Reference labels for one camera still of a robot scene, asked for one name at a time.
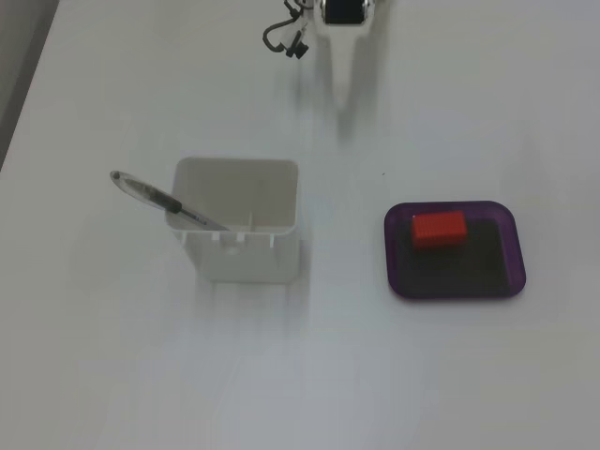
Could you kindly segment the white fixed gripper finger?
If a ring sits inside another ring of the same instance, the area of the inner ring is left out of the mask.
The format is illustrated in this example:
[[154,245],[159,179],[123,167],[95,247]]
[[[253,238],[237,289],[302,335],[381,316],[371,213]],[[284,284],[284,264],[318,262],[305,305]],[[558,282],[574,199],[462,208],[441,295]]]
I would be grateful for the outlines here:
[[358,63],[363,40],[357,32],[331,32],[328,35],[332,97],[338,111],[348,110],[359,96]]

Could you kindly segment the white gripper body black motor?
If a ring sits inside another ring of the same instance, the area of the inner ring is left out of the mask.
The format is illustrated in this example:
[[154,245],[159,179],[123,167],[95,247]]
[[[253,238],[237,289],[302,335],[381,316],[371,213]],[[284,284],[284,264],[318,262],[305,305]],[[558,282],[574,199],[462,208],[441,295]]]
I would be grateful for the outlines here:
[[361,37],[371,28],[376,2],[370,0],[320,0],[314,3],[314,22],[322,36],[351,32]]

